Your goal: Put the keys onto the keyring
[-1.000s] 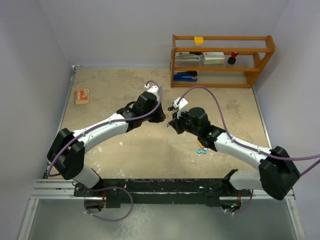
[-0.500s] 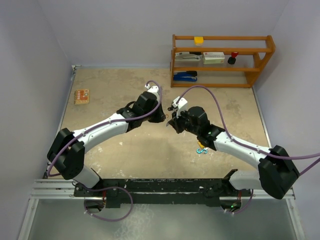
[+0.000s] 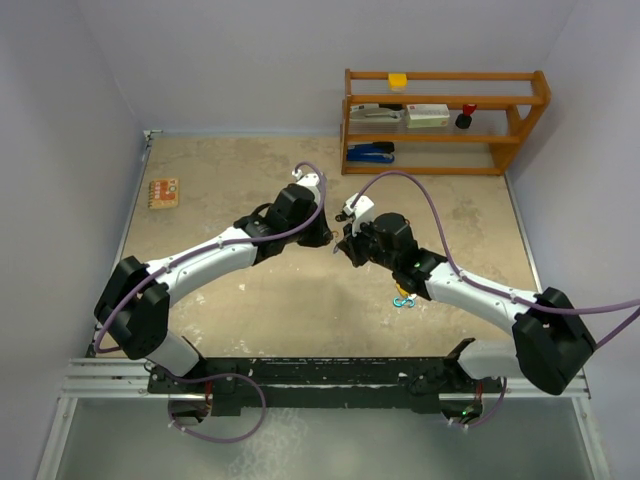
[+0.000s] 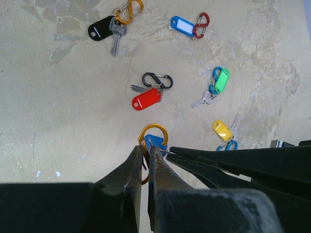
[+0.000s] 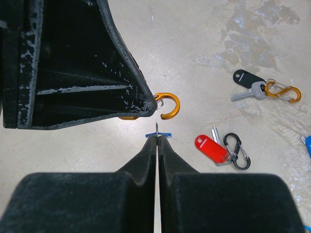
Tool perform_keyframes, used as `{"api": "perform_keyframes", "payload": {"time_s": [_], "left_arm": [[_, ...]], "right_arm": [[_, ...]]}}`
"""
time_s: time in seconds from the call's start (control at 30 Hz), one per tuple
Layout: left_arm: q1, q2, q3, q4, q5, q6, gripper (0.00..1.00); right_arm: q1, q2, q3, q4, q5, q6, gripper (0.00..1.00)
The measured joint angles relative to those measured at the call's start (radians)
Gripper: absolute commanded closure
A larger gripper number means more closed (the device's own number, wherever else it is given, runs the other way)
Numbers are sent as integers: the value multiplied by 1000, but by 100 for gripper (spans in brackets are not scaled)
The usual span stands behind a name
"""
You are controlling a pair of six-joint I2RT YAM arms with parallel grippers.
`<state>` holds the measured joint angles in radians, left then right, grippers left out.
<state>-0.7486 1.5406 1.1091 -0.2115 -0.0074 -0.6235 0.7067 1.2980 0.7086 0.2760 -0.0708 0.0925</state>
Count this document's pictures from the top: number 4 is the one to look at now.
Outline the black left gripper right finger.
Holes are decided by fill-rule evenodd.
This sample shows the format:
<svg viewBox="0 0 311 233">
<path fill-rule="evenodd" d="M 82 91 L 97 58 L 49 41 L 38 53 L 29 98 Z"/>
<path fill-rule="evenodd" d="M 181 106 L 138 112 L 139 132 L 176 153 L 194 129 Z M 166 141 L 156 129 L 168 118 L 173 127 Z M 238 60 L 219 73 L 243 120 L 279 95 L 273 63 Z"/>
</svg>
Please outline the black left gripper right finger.
<svg viewBox="0 0 311 233">
<path fill-rule="evenodd" d="M 164 161 L 158 146 L 152 146 L 149 165 L 148 215 L 155 233 L 176 232 L 188 214 L 187 194 L 194 189 Z"/>
</svg>

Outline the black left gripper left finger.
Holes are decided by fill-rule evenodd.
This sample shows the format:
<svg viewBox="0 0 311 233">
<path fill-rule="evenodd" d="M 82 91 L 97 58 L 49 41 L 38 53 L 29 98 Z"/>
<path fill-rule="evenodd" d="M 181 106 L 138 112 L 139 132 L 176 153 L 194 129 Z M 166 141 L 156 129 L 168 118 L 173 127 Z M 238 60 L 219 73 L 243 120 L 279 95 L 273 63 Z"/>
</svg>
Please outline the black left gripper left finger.
<svg viewBox="0 0 311 233">
<path fill-rule="evenodd" d="M 137 233 L 140 221 L 143 147 L 96 182 L 104 194 L 104 224 L 108 233 Z"/>
</svg>

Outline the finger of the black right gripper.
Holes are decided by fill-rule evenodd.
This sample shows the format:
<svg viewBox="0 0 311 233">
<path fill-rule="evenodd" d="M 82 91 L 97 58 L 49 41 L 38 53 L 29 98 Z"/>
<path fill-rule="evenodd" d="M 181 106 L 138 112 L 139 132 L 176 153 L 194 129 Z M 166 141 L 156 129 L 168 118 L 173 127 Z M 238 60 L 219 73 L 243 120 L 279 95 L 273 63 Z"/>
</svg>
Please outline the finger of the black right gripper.
<svg viewBox="0 0 311 233">
<path fill-rule="evenodd" d="M 170 147 L 170 151 L 180 157 L 218 166 L 248 177 L 273 177 L 287 180 L 311 178 L 310 146 L 228 151 Z"/>
<path fill-rule="evenodd" d="M 203 164 L 180 156 L 168 155 L 167 160 L 188 171 L 209 188 L 226 189 L 255 189 L 265 193 L 272 201 L 310 201 L 302 197 L 290 195 L 275 189 L 248 182 L 246 180 L 227 175 L 216 167 Z"/>
</svg>

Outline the orange carabiner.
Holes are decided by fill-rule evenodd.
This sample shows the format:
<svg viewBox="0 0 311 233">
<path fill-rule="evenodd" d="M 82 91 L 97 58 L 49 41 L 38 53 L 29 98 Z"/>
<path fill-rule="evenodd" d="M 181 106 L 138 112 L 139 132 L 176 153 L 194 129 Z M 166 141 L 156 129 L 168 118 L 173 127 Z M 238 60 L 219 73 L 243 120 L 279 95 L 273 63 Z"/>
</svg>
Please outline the orange carabiner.
<svg viewBox="0 0 311 233">
<path fill-rule="evenodd" d="M 159 125 L 159 124 L 156 124 L 156 123 L 153 123 L 153 124 L 149 124 L 147 125 L 140 133 L 139 137 L 138 137 L 138 143 L 140 146 L 142 146 L 142 150 L 143 150 L 143 158 L 142 158 L 142 165 L 144 167 L 144 169 L 149 169 L 149 164 L 150 164 L 150 154 L 148 152 L 148 149 L 147 149 L 147 143 L 144 139 L 145 137 L 145 133 L 151 129 L 151 128 L 158 128 L 159 130 L 162 131 L 163 133 L 163 142 L 162 142 L 162 146 L 167 146 L 167 143 L 168 143 L 168 139 L 169 139 L 169 136 L 168 136 L 168 132 L 167 130 Z"/>
<path fill-rule="evenodd" d="M 115 18 L 124 25 L 130 24 L 133 19 L 142 13 L 144 3 L 141 0 L 127 0 L 124 5 L 115 10 Z"/>
</svg>

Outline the teal carabiner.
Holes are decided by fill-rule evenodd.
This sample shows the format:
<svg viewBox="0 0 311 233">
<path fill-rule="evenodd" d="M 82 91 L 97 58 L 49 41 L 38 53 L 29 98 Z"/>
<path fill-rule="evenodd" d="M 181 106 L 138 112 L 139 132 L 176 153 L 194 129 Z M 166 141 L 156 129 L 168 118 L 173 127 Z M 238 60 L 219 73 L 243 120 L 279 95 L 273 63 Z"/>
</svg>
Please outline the teal carabiner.
<svg viewBox="0 0 311 233">
<path fill-rule="evenodd" d="M 217 147 L 217 151 L 221 151 L 221 150 L 237 150 L 239 148 L 239 144 L 237 141 L 235 140 L 231 140 L 229 142 L 223 143 L 220 146 Z"/>
<path fill-rule="evenodd" d="M 213 70 L 213 73 L 212 73 L 212 80 L 211 80 L 211 83 L 209 85 L 209 92 L 213 95 L 218 95 L 219 93 L 216 91 L 215 89 L 215 84 L 216 84 L 216 81 L 218 80 L 218 71 L 221 72 L 223 70 L 222 67 L 215 67 L 214 70 Z"/>
</svg>

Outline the blue tag key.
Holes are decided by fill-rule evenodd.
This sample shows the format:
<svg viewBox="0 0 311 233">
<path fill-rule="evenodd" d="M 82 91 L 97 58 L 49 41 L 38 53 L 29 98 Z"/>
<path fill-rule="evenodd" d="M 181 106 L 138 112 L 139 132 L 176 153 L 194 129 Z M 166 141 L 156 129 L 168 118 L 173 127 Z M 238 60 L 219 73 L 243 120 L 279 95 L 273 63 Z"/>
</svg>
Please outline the blue tag key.
<svg viewBox="0 0 311 233">
<path fill-rule="evenodd" d="M 159 137 L 159 136 L 155 136 L 152 134 L 147 134 L 147 135 L 145 135 L 144 139 L 146 142 L 146 147 L 147 147 L 148 153 L 151 152 L 151 146 L 158 146 L 163 157 L 165 157 L 167 154 L 169 154 L 168 145 L 165 145 L 165 146 L 163 145 L 164 138 Z"/>
<path fill-rule="evenodd" d="M 173 16 L 171 18 L 168 29 L 178 31 L 189 38 L 195 38 L 193 33 L 194 24 L 179 16 Z"/>
</svg>

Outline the yellow tag key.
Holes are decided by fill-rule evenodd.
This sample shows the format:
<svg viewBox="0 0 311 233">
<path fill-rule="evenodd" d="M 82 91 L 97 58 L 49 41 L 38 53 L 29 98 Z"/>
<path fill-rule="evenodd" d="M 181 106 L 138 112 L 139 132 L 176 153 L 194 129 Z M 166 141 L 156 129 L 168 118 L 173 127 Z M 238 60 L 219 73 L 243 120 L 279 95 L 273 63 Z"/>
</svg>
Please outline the yellow tag key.
<svg viewBox="0 0 311 233">
<path fill-rule="evenodd" d="M 230 127 L 227 127 L 221 120 L 217 119 L 213 122 L 213 130 L 225 142 L 229 142 L 237 138 L 238 135 L 238 122 L 240 115 L 236 114 L 234 122 Z"/>
</svg>

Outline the red tag key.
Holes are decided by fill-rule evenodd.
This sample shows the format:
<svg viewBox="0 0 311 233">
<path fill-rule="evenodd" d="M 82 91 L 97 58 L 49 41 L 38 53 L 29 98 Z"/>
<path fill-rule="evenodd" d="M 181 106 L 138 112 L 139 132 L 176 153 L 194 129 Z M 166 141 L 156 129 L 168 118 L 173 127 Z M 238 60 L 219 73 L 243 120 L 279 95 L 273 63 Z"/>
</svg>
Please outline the red tag key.
<svg viewBox="0 0 311 233">
<path fill-rule="evenodd" d="M 139 95 L 132 99 L 132 107 L 137 111 L 144 110 L 162 100 L 163 91 L 160 88 L 144 88 L 131 85 L 131 89 L 139 93 Z"/>
</svg>

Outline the black carabiner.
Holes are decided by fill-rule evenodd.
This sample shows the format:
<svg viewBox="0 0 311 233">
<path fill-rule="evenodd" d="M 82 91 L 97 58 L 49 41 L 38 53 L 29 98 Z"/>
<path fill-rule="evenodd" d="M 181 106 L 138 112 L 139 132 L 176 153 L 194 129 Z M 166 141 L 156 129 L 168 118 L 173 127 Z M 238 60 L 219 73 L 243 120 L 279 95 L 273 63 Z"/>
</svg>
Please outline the black carabiner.
<svg viewBox="0 0 311 233">
<path fill-rule="evenodd" d="M 154 81 L 155 83 L 147 83 L 146 82 L 146 77 L 147 76 L 150 76 Z M 166 86 L 161 80 L 160 78 L 164 78 L 164 79 L 167 79 L 169 80 L 170 84 L 169 86 Z M 173 86 L 173 79 L 170 75 L 156 75 L 152 72 L 146 72 L 145 74 L 143 74 L 142 78 L 142 83 L 146 86 L 146 87 L 159 87 L 159 88 L 162 88 L 162 89 L 170 89 L 172 88 Z"/>
</svg>

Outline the green tag key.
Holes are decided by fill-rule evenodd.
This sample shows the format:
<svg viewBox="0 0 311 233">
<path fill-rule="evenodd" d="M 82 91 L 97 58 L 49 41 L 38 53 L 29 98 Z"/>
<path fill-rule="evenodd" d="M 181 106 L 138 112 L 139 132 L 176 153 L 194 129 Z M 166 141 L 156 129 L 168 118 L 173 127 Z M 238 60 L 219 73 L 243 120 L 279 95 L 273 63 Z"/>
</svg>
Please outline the green tag key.
<svg viewBox="0 0 311 233">
<path fill-rule="evenodd" d="M 216 81 L 216 84 L 214 87 L 219 94 L 223 93 L 223 91 L 224 91 L 224 89 L 225 89 L 225 87 L 229 81 L 229 76 L 230 76 L 229 70 L 226 68 L 223 68 L 223 70 L 221 72 L 218 71 L 218 80 Z M 199 106 L 200 104 L 211 105 L 217 100 L 218 95 L 211 94 L 209 92 L 209 90 L 207 89 L 203 93 L 203 96 L 199 100 L 197 100 L 196 102 L 192 103 L 190 106 L 191 106 L 191 108 L 195 108 L 195 107 Z"/>
</svg>

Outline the red carabiner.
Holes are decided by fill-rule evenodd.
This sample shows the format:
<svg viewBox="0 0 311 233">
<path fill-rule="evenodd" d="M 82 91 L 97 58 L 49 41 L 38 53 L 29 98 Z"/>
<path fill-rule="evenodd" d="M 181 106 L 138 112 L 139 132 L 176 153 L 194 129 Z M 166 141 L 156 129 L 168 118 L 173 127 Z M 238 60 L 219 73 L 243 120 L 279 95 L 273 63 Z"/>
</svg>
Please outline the red carabiner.
<svg viewBox="0 0 311 233">
<path fill-rule="evenodd" d="M 195 38 L 201 39 L 204 37 L 206 28 L 209 26 L 209 23 L 210 23 L 209 15 L 206 12 L 202 12 L 198 17 L 196 24 L 193 27 L 193 34 Z"/>
</svg>

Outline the black tag key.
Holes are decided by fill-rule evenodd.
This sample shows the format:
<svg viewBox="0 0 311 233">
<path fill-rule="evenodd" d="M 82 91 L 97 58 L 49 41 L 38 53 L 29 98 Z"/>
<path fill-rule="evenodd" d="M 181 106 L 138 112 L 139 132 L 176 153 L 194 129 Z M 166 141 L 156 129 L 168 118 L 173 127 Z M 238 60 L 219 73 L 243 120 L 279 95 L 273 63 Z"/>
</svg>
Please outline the black tag key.
<svg viewBox="0 0 311 233">
<path fill-rule="evenodd" d="M 117 20 L 116 17 L 108 16 L 91 24 L 87 32 L 89 37 L 94 41 L 102 41 L 109 36 L 113 36 L 114 45 L 111 49 L 111 54 L 116 57 L 118 55 L 120 39 L 127 33 L 127 26 Z"/>
</svg>

